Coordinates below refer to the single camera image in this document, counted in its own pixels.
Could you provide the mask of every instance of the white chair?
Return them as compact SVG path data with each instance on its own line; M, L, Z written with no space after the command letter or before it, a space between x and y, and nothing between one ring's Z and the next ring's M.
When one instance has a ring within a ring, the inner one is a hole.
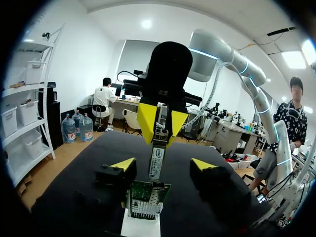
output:
M138 135L142 135L142 130L140 128L140 125L137 121L137 113L136 112L133 112L131 110L123 110L122 111L122 114L124 116L124 121L123 121L123 132L125 130L125 133L129 133L128 131L128 128L132 128L134 129L135 131L132 132L132 134L134 134L135 132L138 132L137 136Z

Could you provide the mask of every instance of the man in floral shirt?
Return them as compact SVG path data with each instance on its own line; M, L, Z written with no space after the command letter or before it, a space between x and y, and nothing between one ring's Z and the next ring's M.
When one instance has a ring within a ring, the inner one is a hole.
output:
M290 82L293 99L287 103L282 103L274 114L274 121L283 120L286 124L287 134L291 150L299 148L304 144L307 130L307 118L301 105L303 96L303 83L293 77ZM276 185L277 179L277 147L278 142L268 146L264 157L259 162L253 175L255 179L249 185L250 190L254 190L262 180L266 180L263 194L266 195Z

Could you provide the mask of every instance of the person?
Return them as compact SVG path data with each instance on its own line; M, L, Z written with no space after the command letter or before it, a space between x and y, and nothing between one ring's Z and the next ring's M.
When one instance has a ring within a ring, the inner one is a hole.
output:
M105 118L109 116L109 121L107 128L113 129L113 118L115 110L109 107L109 101L114 103L118 98L115 96L114 92L110 89L112 81L110 78L103 79L103 86L96 88L94 91L94 100L92 106L92 113L98 118Z
M274 114L274 122L283 120L286 124L287 134L293 151L304 144L307 130L307 118L302 109L301 99L303 96L303 83L293 77L290 81L293 99L288 103L282 103ZM278 142L270 144L264 157L259 162L253 175L254 180L249 185L250 190L254 190L262 180L266 180L266 186L262 193L266 195L276 184L277 179L277 146Z

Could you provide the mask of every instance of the floral shirt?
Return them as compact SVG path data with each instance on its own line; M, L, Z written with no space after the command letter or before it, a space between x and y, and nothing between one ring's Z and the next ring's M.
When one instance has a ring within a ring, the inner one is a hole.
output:
M287 135L289 142L301 141L302 145L305 142L306 130L307 130L307 117L302 108L296 109L299 113L301 110L300 117L298 119L293 118L289 115L289 107L295 109L293 101L288 103L282 103L276 113L273 115L274 121L278 122L283 120L286 125ZM278 142L272 143L268 146L268 149L274 153L277 152Z

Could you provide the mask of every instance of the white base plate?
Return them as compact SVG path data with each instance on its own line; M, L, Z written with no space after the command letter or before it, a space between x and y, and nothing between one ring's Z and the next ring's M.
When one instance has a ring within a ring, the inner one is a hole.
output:
M155 221L128 216L125 209L121 236L126 237L160 237L160 216Z

